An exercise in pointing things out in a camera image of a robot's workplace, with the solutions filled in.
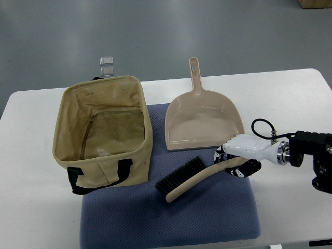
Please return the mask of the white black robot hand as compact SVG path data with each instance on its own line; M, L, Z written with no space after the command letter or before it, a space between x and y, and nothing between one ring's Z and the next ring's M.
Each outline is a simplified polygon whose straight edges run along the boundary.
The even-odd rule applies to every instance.
M287 164L289 162L289 143L271 142L256 136L239 134L215 151L214 162L219 163L235 157L242 157L247 161L241 165L226 168L225 171L235 177L245 178L261 169L262 160L279 165Z

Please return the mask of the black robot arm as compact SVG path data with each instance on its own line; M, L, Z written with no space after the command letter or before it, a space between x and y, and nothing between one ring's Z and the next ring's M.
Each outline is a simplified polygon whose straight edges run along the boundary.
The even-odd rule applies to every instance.
M262 121L271 128L271 136L263 136L255 130L255 123ZM277 141L282 137L288 139L289 162L294 167L300 167L304 155L313 157L315 178L312 186L321 192L331 194L331 134L308 131L296 131L277 135L271 122L258 118L252 121L252 132L261 139Z

